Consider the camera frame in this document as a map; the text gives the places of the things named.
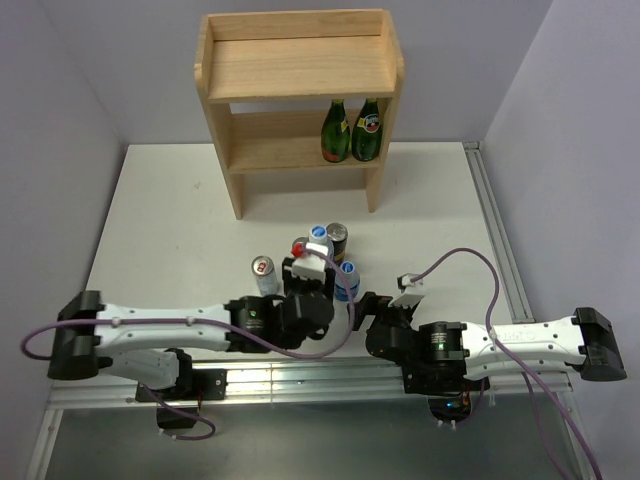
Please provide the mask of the water bottle blue label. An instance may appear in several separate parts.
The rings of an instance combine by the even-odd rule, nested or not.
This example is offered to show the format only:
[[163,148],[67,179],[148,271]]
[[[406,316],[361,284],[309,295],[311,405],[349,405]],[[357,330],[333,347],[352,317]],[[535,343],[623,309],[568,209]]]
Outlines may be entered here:
[[360,288],[360,273],[354,263],[345,260],[340,265],[340,274],[335,275],[334,297],[341,302],[348,301],[348,294],[356,299]]
[[327,228],[324,225],[318,224],[311,226],[309,229],[309,234],[307,236],[307,242],[324,246],[327,250],[327,257],[333,259],[333,242],[329,238]]

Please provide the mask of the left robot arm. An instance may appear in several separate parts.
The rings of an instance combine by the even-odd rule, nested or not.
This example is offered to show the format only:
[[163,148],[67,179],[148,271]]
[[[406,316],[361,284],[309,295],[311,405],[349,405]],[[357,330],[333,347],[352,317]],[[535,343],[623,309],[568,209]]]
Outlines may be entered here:
[[284,259],[282,274],[281,295],[191,309],[124,307],[82,291],[58,314],[47,375],[78,381],[106,373],[183,399],[195,386],[189,349],[295,355],[305,340],[328,332],[336,272],[325,260],[303,256]]

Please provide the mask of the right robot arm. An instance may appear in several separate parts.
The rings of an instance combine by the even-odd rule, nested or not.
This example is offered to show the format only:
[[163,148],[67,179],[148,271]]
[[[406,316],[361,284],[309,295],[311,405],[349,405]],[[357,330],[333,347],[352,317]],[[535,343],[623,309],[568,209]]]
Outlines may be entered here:
[[372,319],[365,348],[400,367],[408,394],[446,396],[489,388],[492,379],[531,369],[576,371],[585,381],[613,382],[627,373],[611,322],[591,307],[544,323],[488,327],[437,321],[411,325],[419,303],[367,292],[354,326]]

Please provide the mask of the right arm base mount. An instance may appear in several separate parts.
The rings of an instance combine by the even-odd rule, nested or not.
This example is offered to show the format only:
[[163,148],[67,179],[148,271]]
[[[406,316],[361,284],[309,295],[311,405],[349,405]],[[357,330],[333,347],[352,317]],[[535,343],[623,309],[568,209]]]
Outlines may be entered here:
[[453,431],[473,417],[490,388],[488,377],[467,379],[461,362],[410,365],[401,370],[404,392],[426,396],[436,425]]

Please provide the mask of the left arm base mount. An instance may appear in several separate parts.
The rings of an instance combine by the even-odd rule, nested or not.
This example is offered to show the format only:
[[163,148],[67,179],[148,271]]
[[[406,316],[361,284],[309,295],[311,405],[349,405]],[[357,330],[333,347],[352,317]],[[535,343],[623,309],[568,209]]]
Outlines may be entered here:
[[156,423],[172,434],[186,433],[196,426],[205,401],[221,401],[225,397],[225,369],[195,369],[184,385],[147,392],[138,384],[135,401],[156,405]]

